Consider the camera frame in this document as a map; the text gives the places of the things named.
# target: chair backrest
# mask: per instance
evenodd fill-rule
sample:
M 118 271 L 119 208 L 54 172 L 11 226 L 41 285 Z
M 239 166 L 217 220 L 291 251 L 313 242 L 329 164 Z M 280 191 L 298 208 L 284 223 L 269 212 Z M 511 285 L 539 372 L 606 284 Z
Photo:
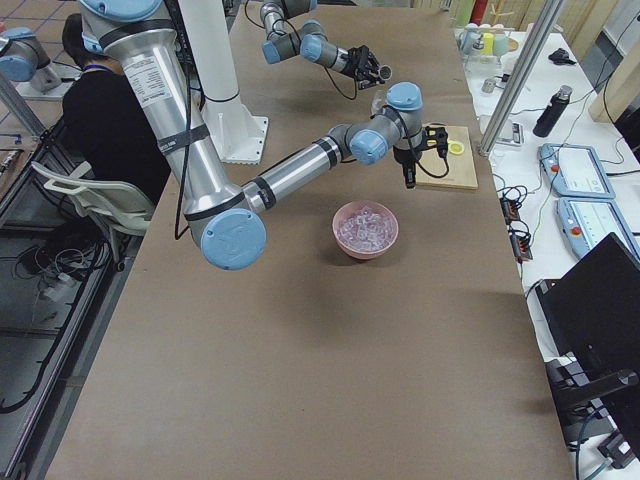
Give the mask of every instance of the chair backrest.
M 126 182 L 80 178 L 91 169 L 87 162 L 68 176 L 38 162 L 31 162 L 31 167 L 48 179 L 44 184 L 47 190 L 69 195 L 79 215 L 97 213 L 112 228 L 129 235 L 141 236 L 146 232 L 155 206 L 138 187 Z

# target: person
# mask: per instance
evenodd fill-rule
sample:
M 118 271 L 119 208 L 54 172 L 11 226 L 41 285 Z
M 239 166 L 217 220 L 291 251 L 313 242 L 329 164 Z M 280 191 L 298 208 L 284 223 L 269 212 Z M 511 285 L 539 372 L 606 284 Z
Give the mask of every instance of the person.
M 122 66 L 84 47 L 80 14 L 66 19 L 62 45 L 82 70 L 62 100 L 71 142 L 96 180 L 131 183 L 157 204 L 170 168 Z

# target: small robot arm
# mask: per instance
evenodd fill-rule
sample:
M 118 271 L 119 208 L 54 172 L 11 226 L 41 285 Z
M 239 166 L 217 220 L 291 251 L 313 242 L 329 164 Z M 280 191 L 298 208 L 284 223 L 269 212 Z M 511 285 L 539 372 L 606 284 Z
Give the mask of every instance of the small robot arm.
M 26 27 L 0 33 L 0 71 L 12 82 L 29 82 L 44 93 L 62 83 L 35 34 Z
M 176 32 L 163 1 L 79 3 L 91 29 L 87 36 L 121 63 L 160 150 L 184 185 L 182 213 L 194 242 L 213 265 L 238 270 L 255 262 L 266 244 L 258 214 L 350 156 L 370 165 L 393 147 L 397 158 L 404 154 L 408 160 L 403 161 L 417 162 L 415 152 L 424 141 L 422 97 L 417 85 L 405 82 L 389 89 L 387 105 L 369 121 L 338 125 L 236 185 L 227 177 L 200 111 L 187 101 L 187 81 L 174 49 Z
M 300 54 L 312 63 L 353 78 L 359 90 L 383 85 L 391 78 L 391 68 L 380 65 L 369 47 L 362 45 L 345 50 L 331 44 L 324 28 L 316 20 L 307 20 L 302 28 L 291 33 L 284 30 L 289 18 L 315 7 L 315 2 L 265 0 L 260 18 L 267 32 L 267 39 L 262 45 L 267 63 L 278 63 Z

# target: black shirt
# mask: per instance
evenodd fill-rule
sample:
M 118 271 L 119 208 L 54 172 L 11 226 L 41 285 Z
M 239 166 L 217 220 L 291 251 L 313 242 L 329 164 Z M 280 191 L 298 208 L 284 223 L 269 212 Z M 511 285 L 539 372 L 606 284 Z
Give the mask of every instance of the black shirt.
M 158 203 L 170 168 L 124 75 L 83 74 L 64 96 L 62 109 L 70 139 L 96 180 L 131 183 Z

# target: label on robot arm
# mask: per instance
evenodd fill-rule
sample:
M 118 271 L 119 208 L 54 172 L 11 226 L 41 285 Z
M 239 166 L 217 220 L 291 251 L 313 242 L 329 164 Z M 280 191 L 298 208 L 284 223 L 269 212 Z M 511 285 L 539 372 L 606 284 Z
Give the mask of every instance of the label on robot arm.
M 142 108 L 171 98 L 171 90 L 155 57 L 132 63 L 125 69 L 125 73 Z

